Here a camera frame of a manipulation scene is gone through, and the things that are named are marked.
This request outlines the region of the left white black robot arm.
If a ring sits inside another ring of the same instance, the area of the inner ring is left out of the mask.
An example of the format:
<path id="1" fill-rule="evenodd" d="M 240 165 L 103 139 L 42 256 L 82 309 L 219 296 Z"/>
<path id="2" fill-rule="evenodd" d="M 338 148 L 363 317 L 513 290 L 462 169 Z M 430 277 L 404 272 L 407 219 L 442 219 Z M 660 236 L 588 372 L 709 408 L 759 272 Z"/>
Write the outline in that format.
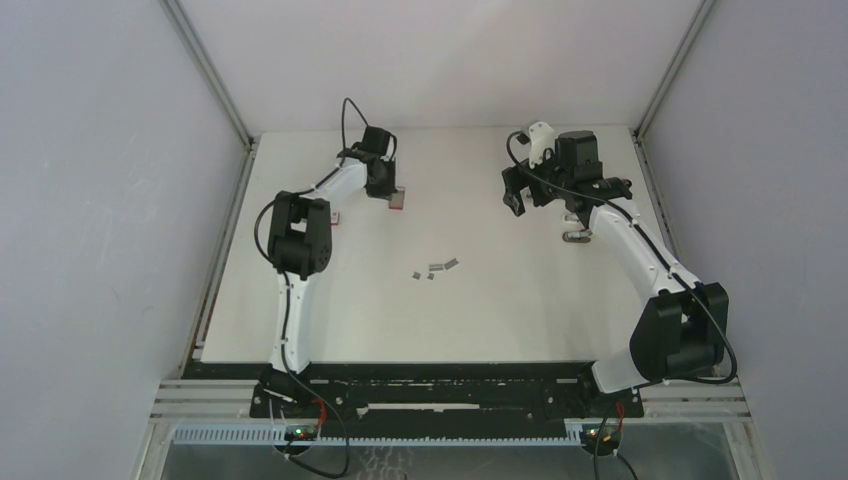
<path id="1" fill-rule="evenodd" d="M 333 208 L 363 190 L 373 199 L 392 200 L 396 185 L 397 136 L 367 126 L 360 141 L 343 146 L 332 170 L 300 191 L 279 191 L 258 214 L 259 226 L 270 216 L 268 239 L 257 249 L 277 278 L 277 315 L 268 365 L 284 375 L 274 392 L 274 404 L 290 417 L 305 414 L 317 394 L 298 377 L 309 366 L 304 340 L 319 277 L 333 253 Z"/>

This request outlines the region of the red staple box tray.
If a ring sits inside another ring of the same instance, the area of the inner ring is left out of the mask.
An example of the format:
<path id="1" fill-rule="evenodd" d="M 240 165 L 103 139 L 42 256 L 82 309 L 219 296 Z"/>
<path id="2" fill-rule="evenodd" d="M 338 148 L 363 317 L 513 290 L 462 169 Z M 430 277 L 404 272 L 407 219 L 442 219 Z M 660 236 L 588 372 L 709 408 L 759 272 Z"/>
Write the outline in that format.
<path id="1" fill-rule="evenodd" d="M 404 209 L 405 193 L 406 189 L 404 187 L 398 187 L 387 200 L 388 208 L 392 211 L 402 211 Z"/>

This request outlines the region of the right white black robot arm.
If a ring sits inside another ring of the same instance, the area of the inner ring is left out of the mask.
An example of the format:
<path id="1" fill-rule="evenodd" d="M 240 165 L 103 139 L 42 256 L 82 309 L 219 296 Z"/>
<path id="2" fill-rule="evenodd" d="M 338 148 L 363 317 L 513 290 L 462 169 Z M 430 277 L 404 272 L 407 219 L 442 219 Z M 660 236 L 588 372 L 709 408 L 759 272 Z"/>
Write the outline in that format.
<path id="1" fill-rule="evenodd" d="M 512 164 L 502 172 L 504 204 L 521 216 L 525 193 L 536 207 L 562 201 L 608 246 L 643 306 L 627 345 L 591 364 L 577 391 L 582 410 L 605 415 L 618 392 L 666 380 L 707 384 L 707 373 L 723 361 L 730 371 L 718 383 L 733 380 L 738 359 L 727 337 L 727 291 L 703 282 L 661 244 L 642 220 L 631 181 L 604 175 L 596 135 L 535 122 L 510 133 L 505 149 Z"/>

